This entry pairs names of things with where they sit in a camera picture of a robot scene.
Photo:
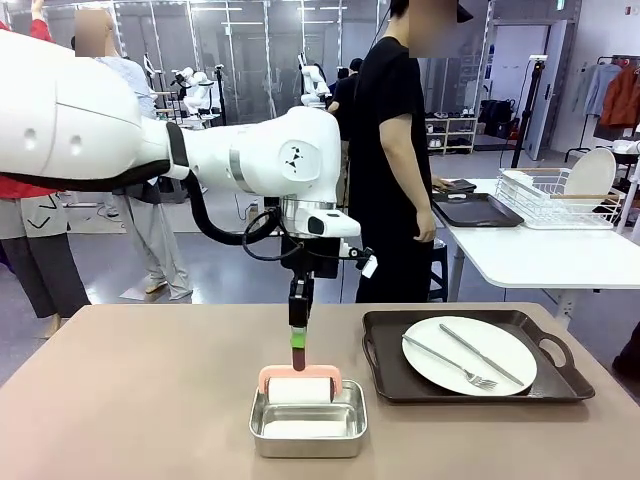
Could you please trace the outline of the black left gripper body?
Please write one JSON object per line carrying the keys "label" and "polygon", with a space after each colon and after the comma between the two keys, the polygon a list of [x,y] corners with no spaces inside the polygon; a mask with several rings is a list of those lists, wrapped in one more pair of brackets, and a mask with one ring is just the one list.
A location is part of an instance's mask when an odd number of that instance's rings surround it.
{"label": "black left gripper body", "polygon": [[335,279],[339,269],[338,238],[282,237],[280,264],[291,270],[297,279],[313,276],[321,279]]}

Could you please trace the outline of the person's right hand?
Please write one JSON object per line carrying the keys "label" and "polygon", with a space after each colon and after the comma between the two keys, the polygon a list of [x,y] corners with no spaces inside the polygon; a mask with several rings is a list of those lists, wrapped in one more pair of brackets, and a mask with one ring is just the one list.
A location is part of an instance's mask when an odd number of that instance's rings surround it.
{"label": "person's right hand", "polygon": [[436,237],[435,218],[430,207],[420,208],[416,212],[419,233],[414,239],[420,243],[433,242]]}

